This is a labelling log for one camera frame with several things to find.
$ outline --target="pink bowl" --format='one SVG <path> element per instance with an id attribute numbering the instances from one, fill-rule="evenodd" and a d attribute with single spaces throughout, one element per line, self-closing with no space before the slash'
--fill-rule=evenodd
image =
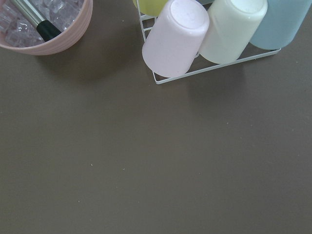
<path id="1" fill-rule="evenodd" d="M 0 0 L 0 6 L 4 2 L 5 0 Z M 89 26 L 92 9 L 93 0 L 84 0 L 81 11 L 75 21 L 56 38 L 43 44 L 16 48 L 5 42 L 4 34 L 0 33 L 0 47 L 28 55 L 52 55 L 64 51 L 74 45 L 83 36 Z"/>

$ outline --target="white wire rack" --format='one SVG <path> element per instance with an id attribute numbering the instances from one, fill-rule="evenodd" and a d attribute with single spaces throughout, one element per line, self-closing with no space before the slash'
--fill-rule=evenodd
<path id="1" fill-rule="evenodd" d="M 139 21 L 140 21 L 140 25 L 141 25 L 143 39 L 145 42 L 149 31 L 152 29 L 154 23 L 157 20 L 157 17 L 141 14 L 138 1 L 139 0 L 136 0 L 137 11 L 138 11 L 138 15 L 139 15 Z M 209 8 L 210 5 L 211 5 L 211 3 L 204 5 L 204 7 Z M 205 60 L 202 56 L 199 56 L 199 54 L 197 54 L 192 65 L 191 65 L 191 68 L 189 69 L 189 71 L 182 76 L 173 77 L 173 78 L 165 78 L 165 77 L 157 75 L 153 71 L 152 71 L 152 73 L 153 73 L 155 83 L 156 84 L 163 84 L 163 83 L 167 83 L 169 81 L 193 76 L 193 75 L 203 73 L 203 72 L 208 72 L 208 71 L 211 71 L 214 69 L 218 69 L 218 68 L 222 68 L 222 67 L 242 63 L 242 62 L 247 62 L 250 60 L 255 60 L 255 59 L 259 59 L 259 58 L 263 58 L 263 57 L 267 57 L 267 56 L 271 56 L 271 55 L 275 55 L 280 50 L 281 49 L 278 49 L 278 50 L 262 50 L 262 49 L 255 47 L 255 46 L 252 46 L 251 44 L 248 44 L 248 46 L 246 47 L 246 49 L 242 53 L 241 57 L 238 60 L 231 62 L 231 63 L 215 64 L 215 63 L 212 63 L 212 62 Z"/>

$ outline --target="gray table surface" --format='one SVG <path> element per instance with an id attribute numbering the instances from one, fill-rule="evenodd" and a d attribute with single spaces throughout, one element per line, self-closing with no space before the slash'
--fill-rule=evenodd
<path id="1" fill-rule="evenodd" d="M 156 85 L 132 1 L 0 49 L 2 234 L 311 234 L 312 10 L 279 54 Z"/>

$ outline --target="white cup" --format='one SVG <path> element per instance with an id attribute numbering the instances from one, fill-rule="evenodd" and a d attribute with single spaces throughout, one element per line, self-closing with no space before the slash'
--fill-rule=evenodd
<path id="1" fill-rule="evenodd" d="M 168 1 L 143 45 L 145 63 L 163 77 L 185 74 L 208 26 L 207 11 L 196 0 Z"/>
<path id="2" fill-rule="evenodd" d="M 215 0 L 208 9 L 210 26 L 200 54 L 219 64 L 237 60 L 267 9 L 267 0 Z"/>

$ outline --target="ice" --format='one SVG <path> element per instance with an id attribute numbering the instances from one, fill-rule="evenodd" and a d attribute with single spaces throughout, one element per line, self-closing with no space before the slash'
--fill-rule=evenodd
<path id="1" fill-rule="evenodd" d="M 76 19 L 83 0 L 30 0 L 36 8 L 60 31 L 65 31 Z M 0 9 L 0 33 L 5 41 L 14 47 L 29 47 L 44 43 L 44 40 L 24 18 L 18 9 L 6 2 Z"/>

